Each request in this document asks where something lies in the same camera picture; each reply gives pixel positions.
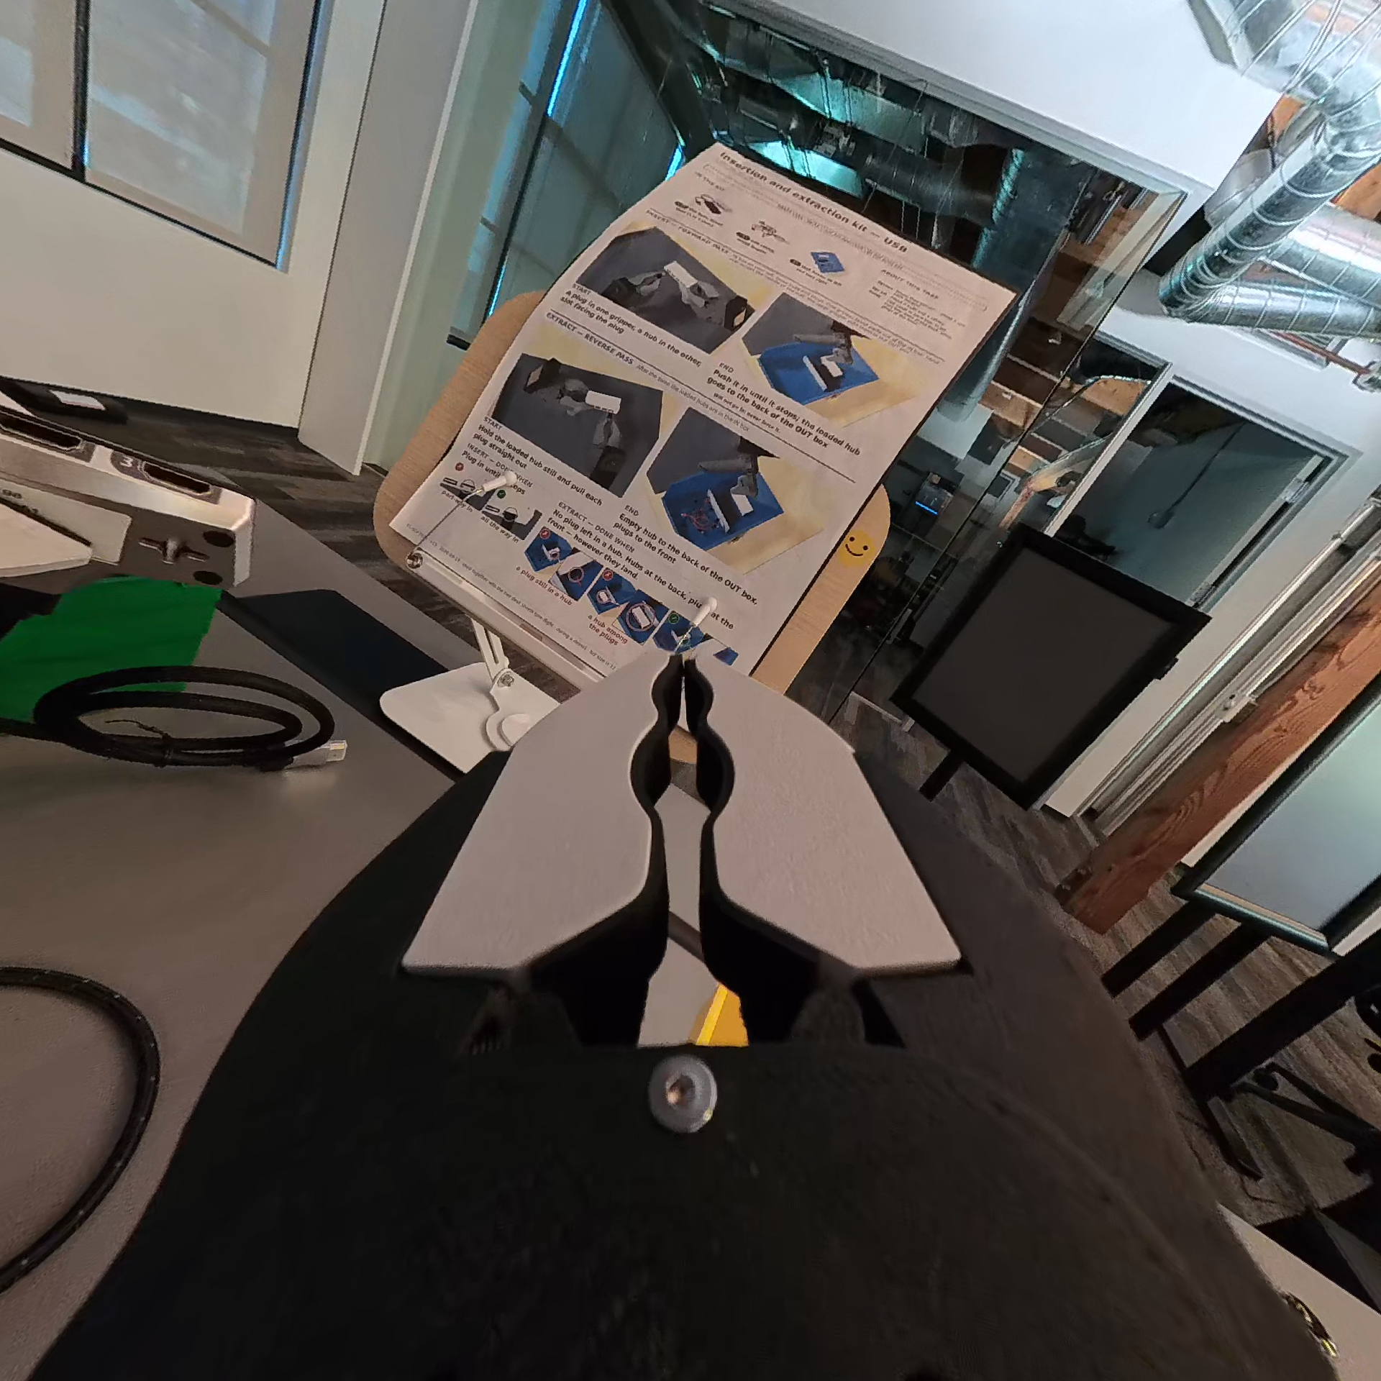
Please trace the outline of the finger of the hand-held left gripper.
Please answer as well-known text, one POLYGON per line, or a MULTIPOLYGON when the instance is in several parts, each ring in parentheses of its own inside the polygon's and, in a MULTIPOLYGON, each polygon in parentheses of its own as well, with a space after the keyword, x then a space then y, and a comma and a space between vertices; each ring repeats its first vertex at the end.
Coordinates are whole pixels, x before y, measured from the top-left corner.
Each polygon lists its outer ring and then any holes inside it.
POLYGON ((79 570, 91 563, 84 539, 21 509, 1 504, 1 577, 43 577, 79 570))

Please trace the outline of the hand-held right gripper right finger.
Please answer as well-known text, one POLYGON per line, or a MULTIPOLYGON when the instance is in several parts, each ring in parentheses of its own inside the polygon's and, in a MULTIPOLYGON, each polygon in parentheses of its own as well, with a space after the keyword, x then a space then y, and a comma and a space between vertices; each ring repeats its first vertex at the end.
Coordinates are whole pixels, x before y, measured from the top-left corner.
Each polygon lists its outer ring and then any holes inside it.
POLYGON ((684 661, 703 957, 724 985, 945 972, 961 952, 854 749, 714 656, 684 661))

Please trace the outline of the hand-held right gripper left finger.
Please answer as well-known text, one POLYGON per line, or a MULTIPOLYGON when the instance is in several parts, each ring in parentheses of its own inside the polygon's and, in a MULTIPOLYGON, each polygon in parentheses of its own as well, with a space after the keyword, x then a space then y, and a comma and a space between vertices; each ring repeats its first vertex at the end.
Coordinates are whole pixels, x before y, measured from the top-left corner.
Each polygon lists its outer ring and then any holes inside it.
POLYGON ((649 981, 668 929, 656 803, 681 709, 682 656, 646 651, 544 715, 513 748, 402 964, 551 978, 591 963, 649 981))

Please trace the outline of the green plastic bin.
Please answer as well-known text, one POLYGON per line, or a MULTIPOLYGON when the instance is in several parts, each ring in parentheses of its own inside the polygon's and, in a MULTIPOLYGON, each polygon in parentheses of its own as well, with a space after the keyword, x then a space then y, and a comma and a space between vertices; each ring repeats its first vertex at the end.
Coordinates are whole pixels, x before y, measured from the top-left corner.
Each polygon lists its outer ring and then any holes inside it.
POLYGON ((144 577, 108 577, 60 597, 1 642, 1 716, 29 720, 43 695, 69 681, 198 660, 220 590, 144 577))

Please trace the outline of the grey metal port hub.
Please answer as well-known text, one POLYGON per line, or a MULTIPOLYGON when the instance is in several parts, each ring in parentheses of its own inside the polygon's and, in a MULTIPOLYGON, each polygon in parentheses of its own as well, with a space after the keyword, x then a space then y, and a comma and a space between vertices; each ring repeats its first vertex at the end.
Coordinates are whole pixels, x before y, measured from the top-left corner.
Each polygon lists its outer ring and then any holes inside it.
POLYGON ((60 595, 105 577, 233 588, 251 575, 248 496, 3 408, 1 504, 84 539, 82 569, 3 584, 60 595))

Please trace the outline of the black floor outlet box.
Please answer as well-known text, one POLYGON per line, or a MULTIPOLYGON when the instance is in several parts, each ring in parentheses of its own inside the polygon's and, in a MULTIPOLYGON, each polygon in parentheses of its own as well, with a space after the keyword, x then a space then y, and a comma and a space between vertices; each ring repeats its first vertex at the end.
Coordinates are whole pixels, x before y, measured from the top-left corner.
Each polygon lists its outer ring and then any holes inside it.
POLYGON ((108 418, 115 421, 126 420, 121 406, 92 393, 54 389, 42 384, 1 378, 1 393, 9 397, 15 407, 26 407, 29 411, 65 417, 108 418))

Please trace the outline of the black framed monitor on pole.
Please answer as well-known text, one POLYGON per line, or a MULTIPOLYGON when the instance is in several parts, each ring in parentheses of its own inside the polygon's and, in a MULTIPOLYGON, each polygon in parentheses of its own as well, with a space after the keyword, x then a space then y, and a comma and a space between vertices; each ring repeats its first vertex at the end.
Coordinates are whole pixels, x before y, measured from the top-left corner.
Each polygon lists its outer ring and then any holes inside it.
POLYGON ((961 765, 1031 808, 1209 623, 1035 527, 1015 527, 924 646, 894 701, 945 748, 933 799, 961 765))

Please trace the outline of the printed instruction sheet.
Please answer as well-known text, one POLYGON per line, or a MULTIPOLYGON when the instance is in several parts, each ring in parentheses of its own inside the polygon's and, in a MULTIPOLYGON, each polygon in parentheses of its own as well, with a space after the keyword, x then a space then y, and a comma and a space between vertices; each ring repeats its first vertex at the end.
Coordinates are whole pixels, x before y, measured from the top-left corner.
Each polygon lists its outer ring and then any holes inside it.
POLYGON ((750 673, 1012 301, 713 145, 536 303, 391 527, 573 679, 750 673))

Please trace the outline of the silver metal air duct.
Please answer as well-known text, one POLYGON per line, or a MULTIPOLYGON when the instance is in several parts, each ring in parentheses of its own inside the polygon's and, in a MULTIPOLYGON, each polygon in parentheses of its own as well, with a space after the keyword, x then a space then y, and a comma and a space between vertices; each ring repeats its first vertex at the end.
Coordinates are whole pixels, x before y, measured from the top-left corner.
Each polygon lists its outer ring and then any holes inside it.
POLYGON ((1209 231, 1157 287, 1169 315, 1260 332, 1379 337, 1379 224, 1333 198, 1379 160, 1379 73, 1301 73, 1284 155, 1250 150, 1209 231))

